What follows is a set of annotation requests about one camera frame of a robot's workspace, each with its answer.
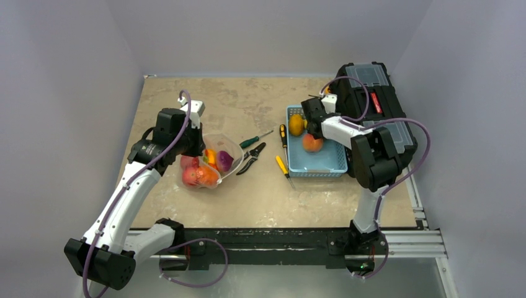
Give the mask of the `black handled pliers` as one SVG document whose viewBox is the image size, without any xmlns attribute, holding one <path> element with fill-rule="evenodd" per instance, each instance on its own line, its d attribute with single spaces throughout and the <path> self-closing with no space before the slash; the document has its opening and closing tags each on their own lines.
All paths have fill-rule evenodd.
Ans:
<svg viewBox="0 0 526 298">
<path fill-rule="evenodd" d="M 244 174 L 257 161 L 259 154 L 265 148 L 266 142 L 260 143 L 258 146 L 245 152 L 243 161 L 246 161 L 244 166 L 236 173 L 237 176 Z"/>
</svg>

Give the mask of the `clear zip top bag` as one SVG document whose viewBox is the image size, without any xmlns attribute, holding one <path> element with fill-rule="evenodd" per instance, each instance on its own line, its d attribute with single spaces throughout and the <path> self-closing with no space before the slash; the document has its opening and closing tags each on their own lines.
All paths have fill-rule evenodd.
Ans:
<svg viewBox="0 0 526 298">
<path fill-rule="evenodd" d="M 179 176 L 189 189 L 214 189 L 240 169 L 244 151 L 240 145 L 222 133 L 203 136 L 205 149 L 200 156 L 181 155 Z"/>
</svg>

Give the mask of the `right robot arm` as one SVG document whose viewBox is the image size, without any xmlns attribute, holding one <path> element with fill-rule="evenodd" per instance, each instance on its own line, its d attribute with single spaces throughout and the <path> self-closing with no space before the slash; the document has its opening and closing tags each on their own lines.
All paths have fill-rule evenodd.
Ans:
<svg viewBox="0 0 526 298">
<path fill-rule="evenodd" d="M 350 117 L 329 113 L 321 99 L 301 102 L 307 130 L 314 138 L 333 140 L 351 151 L 353 177 L 362 186 L 358 209 L 350 222 L 348 244 L 362 253 L 381 235 L 383 199 L 403 170 L 390 131 L 364 127 Z"/>
</svg>

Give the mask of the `yellow handled screwdriver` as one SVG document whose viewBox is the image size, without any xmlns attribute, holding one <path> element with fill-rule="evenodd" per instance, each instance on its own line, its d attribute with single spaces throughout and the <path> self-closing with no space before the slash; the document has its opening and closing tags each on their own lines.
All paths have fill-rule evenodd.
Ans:
<svg viewBox="0 0 526 298">
<path fill-rule="evenodd" d="M 283 175 L 285 176 L 285 178 L 287 179 L 287 181 L 289 182 L 289 184 L 291 185 L 292 189 L 293 190 L 296 190 L 296 187 L 295 185 L 293 184 L 293 181 L 290 177 L 290 174 L 288 172 L 288 168 L 285 166 L 285 163 L 283 162 L 283 160 L 281 159 L 280 156 L 276 155 L 275 156 L 275 160 L 281 170 L 281 172 L 283 173 Z"/>
</svg>

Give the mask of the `red bell pepper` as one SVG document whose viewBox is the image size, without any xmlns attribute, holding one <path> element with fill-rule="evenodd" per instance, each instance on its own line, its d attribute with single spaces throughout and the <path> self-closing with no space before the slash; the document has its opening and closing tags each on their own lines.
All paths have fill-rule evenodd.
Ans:
<svg viewBox="0 0 526 298">
<path fill-rule="evenodd" d="M 200 160 L 199 157 L 192 157 L 192 156 L 180 156 L 180 167 L 181 169 L 185 170 L 187 168 L 196 168 L 200 166 Z"/>
</svg>

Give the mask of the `orange small pumpkin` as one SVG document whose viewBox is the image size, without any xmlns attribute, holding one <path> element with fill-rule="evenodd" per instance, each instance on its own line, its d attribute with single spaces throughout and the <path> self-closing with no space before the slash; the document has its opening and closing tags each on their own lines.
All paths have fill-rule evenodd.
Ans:
<svg viewBox="0 0 526 298">
<path fill-rule="evenodd" d="M 199 166 L 196 170 L 197 182 L 202 186 L 216 186 L 220 180 L 217 171 L 209 166 Z"/>
</svg>

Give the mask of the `yellow bell pepper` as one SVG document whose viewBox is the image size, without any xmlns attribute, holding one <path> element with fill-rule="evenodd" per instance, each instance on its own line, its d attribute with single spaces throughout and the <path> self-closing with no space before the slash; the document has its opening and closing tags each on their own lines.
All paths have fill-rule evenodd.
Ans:
<svg viewBox="0 0 526 298">
<path fill-rule="evenodd" d="M 215 150 L 205 149 L 204 150 L 203 160 L 209 166 L 211 166 L 212 168 L 218 170 L 217 163 L 216 163 L 216 151 Z"/>
</svg>

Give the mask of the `blue plastic basket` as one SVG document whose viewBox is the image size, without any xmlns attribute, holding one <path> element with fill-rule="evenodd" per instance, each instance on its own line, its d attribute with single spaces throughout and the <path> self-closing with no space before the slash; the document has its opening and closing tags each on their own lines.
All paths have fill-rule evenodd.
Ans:
<svg viewBox="0 0 526 298">
<path fill-rule="evenodd" d="M 337 178 L 348 171 L 345 147 L 335 141 L 325 140 L 318 152 L 303 148 L 303 136 L 286 132 L 288 171 L 291 177 Z"/>
</svg>

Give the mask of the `black yellow screwdriver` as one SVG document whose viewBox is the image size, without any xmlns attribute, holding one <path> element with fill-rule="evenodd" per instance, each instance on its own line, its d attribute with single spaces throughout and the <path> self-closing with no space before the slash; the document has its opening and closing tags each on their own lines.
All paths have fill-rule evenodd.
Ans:
<svg viewBox="0 0 526 298">
<path fill-rule="evenodd" d="M 288 143 L 287 143 L 287 130 L 285 124 L 280 125 L 280 139 L 282 142 L 282 148 L 285 154 L 285 165 L 288 166 Z"/>
</svg>

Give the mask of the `black tool box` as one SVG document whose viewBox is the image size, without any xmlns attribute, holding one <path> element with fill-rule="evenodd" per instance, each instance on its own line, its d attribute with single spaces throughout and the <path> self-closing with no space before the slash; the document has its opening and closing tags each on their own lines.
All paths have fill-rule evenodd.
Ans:
<svg viewBox="0 0 526 298">
<path fill-rule="evenodd" d="M 358 123 L 364 127 L 406 117 L 384 63 L 348 63 L 339 68 L 336 78 L 323 91 L 337 96 L 337 113 L 354 119 L 363 115 Z"/>
</svg>

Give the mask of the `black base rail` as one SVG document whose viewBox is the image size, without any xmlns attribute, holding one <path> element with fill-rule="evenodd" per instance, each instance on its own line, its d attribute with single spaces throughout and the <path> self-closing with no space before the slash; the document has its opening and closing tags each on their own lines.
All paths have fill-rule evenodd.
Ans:
<svg viewBox="0 0 526 298">
<path fill-rule="evenodd" d="M 370 273 L 385 258 L 444 258 L 439 231 L 393 230 L 364 245 L 353 245 L 349 228 L 185 228 L 175 239 L 144 253 L 146 260 L 177 260 L 190 270 L 212 264 L 324 266 Z"/>
</svg>

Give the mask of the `peach fruit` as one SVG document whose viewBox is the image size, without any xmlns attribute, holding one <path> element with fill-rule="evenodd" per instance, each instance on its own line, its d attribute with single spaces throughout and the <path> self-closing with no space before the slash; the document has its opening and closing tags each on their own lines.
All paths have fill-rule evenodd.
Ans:
<svg viewBox="0 0 526 298">
<path fill-rule="evenodd" d="M 323 138 L 314 138 L 310 133 L 304 134 L 302 138 L 302 146 L 305 152 L 316 153 L 319 152 L 324 145 Z"/>
</svg>

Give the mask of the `purple eggplant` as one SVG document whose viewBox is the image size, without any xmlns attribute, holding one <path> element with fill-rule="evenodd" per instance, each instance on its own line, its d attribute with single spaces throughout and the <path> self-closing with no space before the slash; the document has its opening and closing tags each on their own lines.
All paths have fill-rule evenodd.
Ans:
<svg viewBox="0 0 526 298">
<path fill-rule="evenodd" d="M 216 166 L 219 172 L 226 173 L 228 172 L 234 162 L 234 158 L 226 151 L 219 151 L 216 154 Z"/>
</svg>

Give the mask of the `yellow lemon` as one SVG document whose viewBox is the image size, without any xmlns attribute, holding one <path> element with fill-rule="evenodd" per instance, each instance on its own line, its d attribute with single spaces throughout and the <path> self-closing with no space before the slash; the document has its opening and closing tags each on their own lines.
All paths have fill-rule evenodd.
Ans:
<svg viewBox="0 0 526 298">
<path fill-rule="evenodd" d="M 301 114 L 293 114 L 288 120 L 288 131 L 291 135 L 299 137 L 303 134 L 305 129 L 304 119 Z"/>
</svg>

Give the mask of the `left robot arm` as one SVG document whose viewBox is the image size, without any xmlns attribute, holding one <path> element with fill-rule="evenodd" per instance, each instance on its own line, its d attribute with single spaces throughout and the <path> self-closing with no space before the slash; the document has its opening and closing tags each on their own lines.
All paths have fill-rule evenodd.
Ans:
<svg viewBox="0 0 526 298">
<path fill-rule="evenodd" d="M 91 228 L 79 239 L 69 239 L 64 253 L 82 277 L 89 297 L 89 281 L 104 289 L 120 290 L 128 284 L 138 264 L 159 251 L 183 250 L 182 224 L 160 219 L 136 238 L 128 236 L 146 196 L 175 162 L 178 155 L 200 156 L 205 148 L 200 116 L 201 103 L 180 109 L 163 108 L 156 125 L 146 130 L 131 148 L 118 187 Z"/>
</svg>

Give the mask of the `green handled screwdriver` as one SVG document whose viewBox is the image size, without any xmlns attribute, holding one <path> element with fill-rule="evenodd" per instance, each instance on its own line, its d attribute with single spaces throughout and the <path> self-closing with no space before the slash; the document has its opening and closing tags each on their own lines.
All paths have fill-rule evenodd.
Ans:
<svg viewBox="0 0 526 298">
<path fill-rule="evenodd" d="M 255 137 L 252 137 L 252 138 L 249 138 L 247 140 L 244 140 L 242 141 L 239 146 L 242 148 L 242 149 L 245 149 L 249 146 L 251 146 L 252 144 L 258 142 L 262 137 L 265 137 L 266 135 L 269 135 L 273 132 L 273 130 L 270 130 L 266 133 L 263 133 L 262 135 L 256 135 Z"/>
</svg>

